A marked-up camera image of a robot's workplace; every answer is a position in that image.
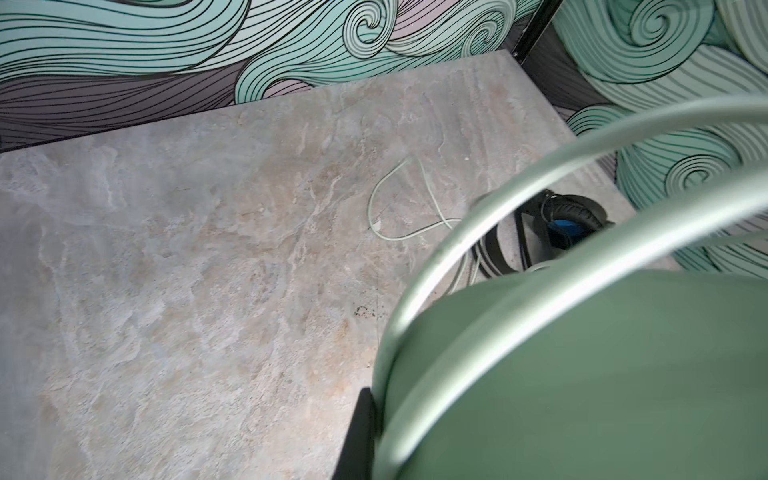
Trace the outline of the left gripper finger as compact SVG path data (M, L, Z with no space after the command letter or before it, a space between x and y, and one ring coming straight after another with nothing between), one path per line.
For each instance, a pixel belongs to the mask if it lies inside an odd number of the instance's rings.
M366 387L359 392L332 480L371 479L376 434L376 406Z

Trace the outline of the mint green headphones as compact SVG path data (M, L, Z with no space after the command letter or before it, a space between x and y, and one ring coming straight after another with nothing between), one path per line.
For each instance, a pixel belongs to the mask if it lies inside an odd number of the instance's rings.
M725 96L631 115L483 199L395 307L378 349L373 479L763 479L767 284L653 263L767 207L744 166L595 234L551 266L434 303L462 254L550 184L621 147L764 123Z

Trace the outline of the black headphones with blue band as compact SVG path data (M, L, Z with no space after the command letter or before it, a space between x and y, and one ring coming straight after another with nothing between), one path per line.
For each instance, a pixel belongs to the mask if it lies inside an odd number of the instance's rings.
M494 225L471 248L479 273L487 279L544 268L589 236L614 225L595 200L544 189L507 217L515 229L520 267L505 257Z

